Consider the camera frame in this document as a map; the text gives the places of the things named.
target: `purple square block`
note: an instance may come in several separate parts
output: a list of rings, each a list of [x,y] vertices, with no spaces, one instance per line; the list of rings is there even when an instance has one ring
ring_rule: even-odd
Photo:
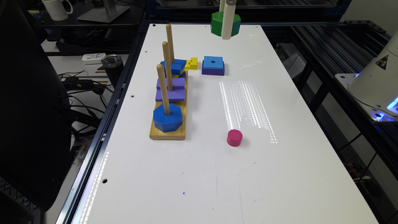
[[[225,73],[225,65],[223,62],[223,69],[222,70],[213,70],[213,69],[204,69],[203,68],[204,61],[201,64],[201,74],[202,75],[224,75]]]
[[[174,90],[185,89],[185,79],[184,78],[173,78],[172,80],[173,80]],[[157,90],[160,89],[159,79],[157,79],[156,89]]]
[[[169,102],[185,101],[185,89],[174,89],[173,91],[168,91]],[[162,102],[162,92],[156,90],[156,102]]]
[[[187,73],[184,72],[184,73],[182,73],[182,75],[180,75],[178,78],[184,78],[184,80],[185,80],[186,77],[187,77]]]

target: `blue light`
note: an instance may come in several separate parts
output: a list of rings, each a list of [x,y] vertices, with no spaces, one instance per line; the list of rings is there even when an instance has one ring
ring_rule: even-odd
[[[384,114],[380,115],[380,117],[377,117],[376,120],[379,120],[379,121],[380,121],[381,118],[383,118],[383,117],[384,117]]]
[[[394,100],[390,105],[388,105],[387,109],[391,110],[398,103],[398,97]]]

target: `blue hexagon block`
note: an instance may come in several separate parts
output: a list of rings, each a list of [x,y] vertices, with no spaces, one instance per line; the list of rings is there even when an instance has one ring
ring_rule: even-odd
[[[160,105],[154,110],[155,127],[163,132],[175,131],[182,124],[181,108],[170,104],[170,115],[164,115],[164,106]]]

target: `wooden base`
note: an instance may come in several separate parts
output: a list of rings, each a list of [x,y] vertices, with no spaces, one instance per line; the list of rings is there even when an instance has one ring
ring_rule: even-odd
[[[152,119],[152,124],[150,126],[149,137],[152,140],[184,140],[185,139],[185,121],[187,114],[187,92],[188,92],[188,71],[185,71],[187,76],[185,77],[185,101],[183,102],[173,102],[173,104],[179,106],[182,112],[182,125],[176,130],[164,133],[163,131],[155,127],[154,120]],[[162,102],[157,102],[155,104],[155,109],[162,105]]]

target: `green block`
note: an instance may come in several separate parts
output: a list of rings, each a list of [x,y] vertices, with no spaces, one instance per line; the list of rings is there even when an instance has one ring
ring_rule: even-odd
[[[224,12],[215,12],[211,15],[211,32],[221,37],[221,28],[223,26]],[[232,25],[231,37],[239,33],[241,27],[241,17],[237,14],[234,15],[234,23]]]

